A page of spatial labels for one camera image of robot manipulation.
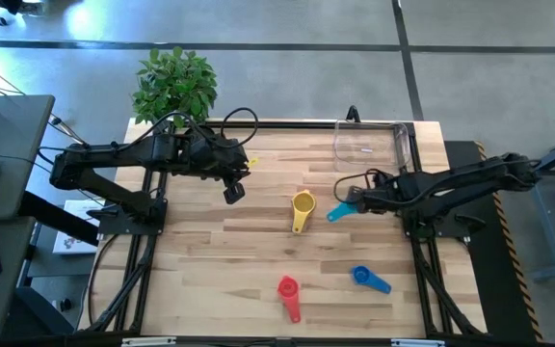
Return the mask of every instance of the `concrete floor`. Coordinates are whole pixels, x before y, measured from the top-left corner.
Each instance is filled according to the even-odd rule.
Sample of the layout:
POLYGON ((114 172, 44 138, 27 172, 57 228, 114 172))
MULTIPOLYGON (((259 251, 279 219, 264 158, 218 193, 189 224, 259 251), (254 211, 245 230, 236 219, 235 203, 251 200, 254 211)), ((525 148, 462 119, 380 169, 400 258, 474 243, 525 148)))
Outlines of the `concrete floor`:
MULTIPOLYGON (((401 3, 410 44, 555 46, 555 1, 401 3)), ((48 17, 11 18, 10 26, 0 27, 0 39, 398 43, 390 0, 116 4, 56 1, 48 17)), ((264 118, 336 119, 355 104, 365 119, 412 120, 400 53, 199 54, 207 56, 218 73, 214 117, 251 106, 264 118)), ((54 94, 56 114, 90 143, 108 143, 122 139, 133 116, 128 96, 135 92, 138 61, 147 55, 143 50, 0 48, 0 73, 26 93, 54 94)), ((536 158, 554 146, 555 55, 415 53, 412 61, 423 116, 441 122, 445 139, 481 141, 488 155, 518 151, 536 158)), ((50 129, 43 142, 67 143, 50 129)), ((50 188, 45 179, 34 171, 30 190, 55 203, 78 198, 50 188)), ((526 273, 550 265, 530 196, 503 194, 503 202, 526 273)), ((555 279, 530 282, 529 289, 543 337, 555 342, 555 279)))

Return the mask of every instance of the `green leaves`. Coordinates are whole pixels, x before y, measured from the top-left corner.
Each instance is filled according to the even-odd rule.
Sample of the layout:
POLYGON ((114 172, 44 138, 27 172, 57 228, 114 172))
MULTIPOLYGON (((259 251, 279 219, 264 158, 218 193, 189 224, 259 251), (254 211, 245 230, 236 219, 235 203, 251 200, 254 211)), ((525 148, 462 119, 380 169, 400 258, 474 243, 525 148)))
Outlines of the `green leaves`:
POLYGON ((200 106, 200 100, 197 97, 192 97, 192 115, 198 116, 198 114, 202 111, 202 106, 200 106))
POLYGON ((149 59, 151 60, 152 63, 157 64, 158 62, 158 55, 160 54, 160 51, 157 48, 153 48, 151 49, 151 51, 149 52, 149 59))
POLYGON ((181 49, 181 47, 175 47, 172 49, 172 56, 175 58, 180 58, 182 53, 183 49, 181 49))
MULTIPOLYGON (((188 113, 196 122, 204 122, 213 108, 218 85, 213 68, 207 59, 181 47, 160 54, 149 52, 148 61, 137 72, 139 90, 132 94, 136 123, 157 120, 171 111, 188 113)), ((173 124, 184 126, 184 119, 176 117, 173 124)))

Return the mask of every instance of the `measuring cup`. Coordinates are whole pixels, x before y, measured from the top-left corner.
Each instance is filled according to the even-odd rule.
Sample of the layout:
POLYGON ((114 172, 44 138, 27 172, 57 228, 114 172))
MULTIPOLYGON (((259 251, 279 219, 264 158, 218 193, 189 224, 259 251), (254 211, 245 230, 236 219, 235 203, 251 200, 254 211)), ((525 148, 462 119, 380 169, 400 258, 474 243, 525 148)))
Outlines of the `measuring cup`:
POLYGON ((297 193, 292 201, 294 212, 292 231, 299 234, 305 228, 307 217, 312 213, 314 207, 316 207, 316 199, 308 190, 304 190, 297 193))

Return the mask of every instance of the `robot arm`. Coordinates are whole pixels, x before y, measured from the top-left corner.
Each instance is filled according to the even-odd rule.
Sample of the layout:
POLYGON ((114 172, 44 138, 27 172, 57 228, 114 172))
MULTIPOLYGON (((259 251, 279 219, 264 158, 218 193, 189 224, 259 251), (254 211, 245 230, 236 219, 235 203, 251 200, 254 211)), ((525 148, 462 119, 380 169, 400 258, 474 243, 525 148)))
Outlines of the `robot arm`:
POLYGON ((249 175, 248 157, 237 139, 226 139, 210 128, 200 127, 185 134, 147 136, 128 145, 71 145, 55 157, 50 183, 64 190, 83 189, 120 205, 126 214, 152 218, 155 201, 149 193, 131 192, 93 169, 144 167, 153 172, 221 179, 227 203, 245 195, 239 180, 249 175))
POLYGON ((426 225, 454 207, 498 190, 531 189, 540 179, 532 162, 526 156, 507 153, 440 173, 392 176, 370 170, 366 174, 374 176, 375 187, 351 186, 348 197, 341 202, 349 205, 350 213, 400 212, 426 225))

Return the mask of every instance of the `wooden table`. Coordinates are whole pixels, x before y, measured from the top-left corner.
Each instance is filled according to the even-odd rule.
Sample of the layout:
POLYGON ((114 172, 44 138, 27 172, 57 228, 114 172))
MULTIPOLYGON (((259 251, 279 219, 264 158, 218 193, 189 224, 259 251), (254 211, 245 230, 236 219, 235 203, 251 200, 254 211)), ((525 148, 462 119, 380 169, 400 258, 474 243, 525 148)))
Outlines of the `wooden table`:
MULTIPOLYGON (((446 170, 439 123, 421 121, 414 127, 423 170, 446 170)), ((146 129, 130 122, 126 142, 146 129)), ((226 135, 243 139, 249 133, 232 129, 226 135)), ((389 141, 390 132, 385 136, 389 141)), ((224 202, 222 182, 169 177, 169 213, 154 257, 144 335, 424 336, 412 251, 400 220, 392 214, 348 216, 335 224, 326 220, 337 204, 332 185, 349 174, 335 172, 332 142, 331 129, 259 129, 245 145, 258 163, 242 181, 246 196, 234 205, 224 202), (295 235, 291 198, 303 189, 315 195, 317 206, 307 230, 295 235), (354 285, 349 271, 358 264, 388 281, 392 292, 354 285), (290 323, 278 298, 284 275, 301 286, 300 324, 290 323)), ((142 168, 119 169, 116 182, 140 190, 143 174, 142 168)), ((121 236, 99 266, 94 317, 121 285, 129 242, 121 236)), ((437 247, 448 292, 484 331, 466 248, 449 239, 438 239, 437 247)), ((430 301, 440 328, 436 296, 430 301)), ((87 326, 86 316, 81 328, 87 326)))

